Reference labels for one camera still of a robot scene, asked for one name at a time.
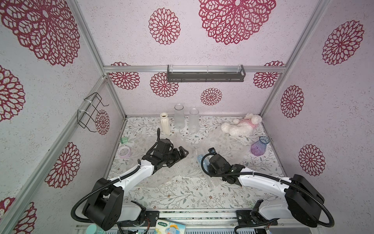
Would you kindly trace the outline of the bubble item front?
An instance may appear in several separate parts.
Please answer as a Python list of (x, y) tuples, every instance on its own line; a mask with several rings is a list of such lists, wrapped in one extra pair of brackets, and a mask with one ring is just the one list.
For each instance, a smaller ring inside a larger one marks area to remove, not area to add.
[[(209, 158), (205, 158), (203, 160), (203, 156), (204, 156), (203, 154), (198, 154), (197, 162), (198, 162), (200, 168), (201, 168), (201, 163), (203, 163), (203, 168), (206, 171), (208, 171), (208, 166), (210, 165), (210, 163), (208, 161)], [(207, 182), (207, 184), (210, 188), (213, 189), (213, 188), (216, 188), (220, 185), (220, 180), (217, 177), (210, 177), (209, 175), (205, 174), (204, 172), (203, 172), (203, 176), (204, 176), (204, 179), (206, 180), (206, 182)]]

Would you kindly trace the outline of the purple blue glass vase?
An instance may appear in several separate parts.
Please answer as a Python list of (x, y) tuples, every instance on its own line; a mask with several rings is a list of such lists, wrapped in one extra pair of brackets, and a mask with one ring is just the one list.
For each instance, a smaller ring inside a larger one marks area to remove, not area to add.
[(259, 140), (251, 145), (250, 151), (255, 156), (262, 156), (265, 154), (268, 144), (269, 138), (266, 136), (260, 136)]

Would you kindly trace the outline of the bubble purple vase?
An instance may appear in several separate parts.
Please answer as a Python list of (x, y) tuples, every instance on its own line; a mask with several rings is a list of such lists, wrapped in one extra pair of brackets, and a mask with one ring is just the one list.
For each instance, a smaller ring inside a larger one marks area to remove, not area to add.
[(249, 154), (251, 145), (261, 136), (262, 134), (255, 134), (253, 136), (231, 136), (218, 128), (204, 137), (200, 144), (206, 152), (208, 148), (215, 148), (217, 153), (222, 156), (244, 157)]

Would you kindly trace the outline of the cream ribbed ceramic vase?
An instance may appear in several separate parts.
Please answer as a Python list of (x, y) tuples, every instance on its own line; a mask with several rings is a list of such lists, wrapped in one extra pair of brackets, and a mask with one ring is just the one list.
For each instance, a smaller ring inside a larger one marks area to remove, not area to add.
[(168, 118), (168, 114), (167, 113), (161, 113), (160, 114), (160, 118), (161, 118), (161, 128), (162, 128), (162, 132), (166, 135), (169, 135), (170, 134), (170, 124), (169, 124), (169, 118)]

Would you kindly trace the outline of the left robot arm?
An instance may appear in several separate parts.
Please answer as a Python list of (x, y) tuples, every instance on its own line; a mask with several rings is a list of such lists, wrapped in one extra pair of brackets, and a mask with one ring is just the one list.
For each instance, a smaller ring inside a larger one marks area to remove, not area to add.
[(170, 168), (188, 155), (184, 147), (174, 148), (171, 140), (158, 139), (132, 169), (110, 180), (99, 179), (92, 191), (73, 206), (71, 217), (94, 223), (105, 231), (125, 221), (141, 225), (146, 220), (146, 208), (136, 201), (124, 203), (124, 196), (158, 170)]

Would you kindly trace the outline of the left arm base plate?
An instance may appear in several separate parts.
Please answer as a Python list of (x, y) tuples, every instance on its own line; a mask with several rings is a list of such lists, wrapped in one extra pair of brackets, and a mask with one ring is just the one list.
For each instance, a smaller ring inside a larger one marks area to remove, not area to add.
[(156, 226), (156, 223), (160, 217), (159, 211), (145, 211), (142, 212), (140, 217), (135, 221), (121, 221), (119, 224), (122, 227), (145, 227), (147, 228), (150, 226), (151, 228), (154, 228)]

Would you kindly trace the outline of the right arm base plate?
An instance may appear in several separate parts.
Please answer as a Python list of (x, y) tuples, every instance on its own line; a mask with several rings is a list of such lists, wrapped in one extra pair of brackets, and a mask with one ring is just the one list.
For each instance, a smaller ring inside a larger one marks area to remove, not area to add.
[(252, 210), (237, 210), (236, 217), (239, 226), (251, 226), (251, 227), (260, 227), (267, 225), (278, 225), (277, 219), (270, 220), (261, 216), (258, 212), (252, 212)]

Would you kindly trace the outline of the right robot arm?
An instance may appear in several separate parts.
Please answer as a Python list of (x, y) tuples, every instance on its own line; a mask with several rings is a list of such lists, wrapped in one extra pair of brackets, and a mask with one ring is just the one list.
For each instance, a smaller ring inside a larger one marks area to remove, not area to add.
[(231, 165), (213, 148), (202, 157), (201, 168), (205, 174), (229, 184), (260, 189), (280, 198), (269, 203), (258, 200), (247, 215), (248, 221), (240, 221), (239, 228), (265, 226), (284, 218), (294, 218), (311, 228), (335, 225), (323, 196), (301, 175), (275, 177), (240, 164)]

